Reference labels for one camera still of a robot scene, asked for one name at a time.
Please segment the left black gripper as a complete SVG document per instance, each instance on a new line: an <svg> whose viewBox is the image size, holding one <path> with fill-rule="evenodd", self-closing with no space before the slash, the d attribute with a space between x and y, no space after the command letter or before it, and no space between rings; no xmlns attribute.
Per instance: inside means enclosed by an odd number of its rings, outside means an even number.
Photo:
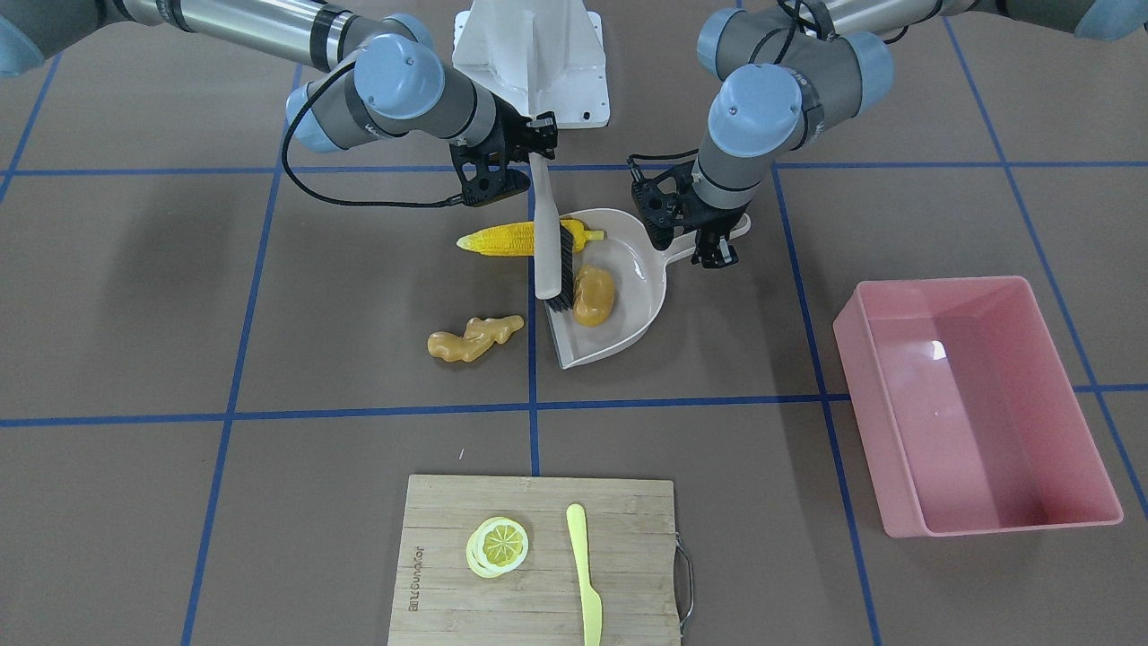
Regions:
<svg viewBox="0 0 1148 646"><path fill-rule="evenodd" d="M659 176L647 179L639 159L668 161L688 158L689 153L668 155L633 154L628 168L633 176L631 195L639 210L647 240L653 249L665 252L675 239L675 229L695 234L691 262L701 268L726 268L739 260L731 244L734 226L742 220L746 205L714 207L697 195L695 159L685 159Z"/></svg>

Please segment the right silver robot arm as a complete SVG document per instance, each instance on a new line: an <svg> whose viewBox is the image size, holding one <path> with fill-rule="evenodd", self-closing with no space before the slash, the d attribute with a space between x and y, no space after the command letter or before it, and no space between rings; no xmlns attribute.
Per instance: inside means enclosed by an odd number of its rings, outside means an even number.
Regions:
<svg viewBox="0 0 1148 646"><path fill-rule="evenodd" d="M279 159L304 147L349 151L410 134L448 145L459 190L439 207L481 207L521 195L517 164L553 159L553 112L525 116L439 56L422 21L409 13L372 18L331 1L3 1L3 79L59 57L90 61L110 89L82 126L173 148L191 135L209 143L267 120L270 99L290 67L313 73L284 98ZM254 116L241 116L254 108Z"/></svg>

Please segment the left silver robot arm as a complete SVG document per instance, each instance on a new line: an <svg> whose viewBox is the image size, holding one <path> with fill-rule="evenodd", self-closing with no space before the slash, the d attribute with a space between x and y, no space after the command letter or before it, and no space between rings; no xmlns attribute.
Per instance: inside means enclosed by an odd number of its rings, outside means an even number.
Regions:
<svg viewBox="0 0 1148 646"><path fill-rule="evenodd" d="M814 143L876 106L895 75L890 45L936 17L982 11L1114 41L1145 26L1145 1L776 1L726 8L701 25L697 55L721 81L697 150L644 176L628 159L639 220L653 249L691 244L691 260L738 260L735 226L779 155Z"/></svg>

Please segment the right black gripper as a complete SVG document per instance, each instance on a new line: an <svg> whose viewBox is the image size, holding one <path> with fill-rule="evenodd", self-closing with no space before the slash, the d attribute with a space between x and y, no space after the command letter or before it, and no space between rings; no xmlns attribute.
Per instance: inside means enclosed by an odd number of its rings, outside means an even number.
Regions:
<svg viewBox="0 0 1148 646"><path fill-rule="evenodd" d="M492 98L492 129L480 143L452 143L451 161L461 192L449 205L484 207L528 190L532 180L512 162L528 162L536 153L556 158L558 126L552 110L522 116L503 98Z"/></svg>

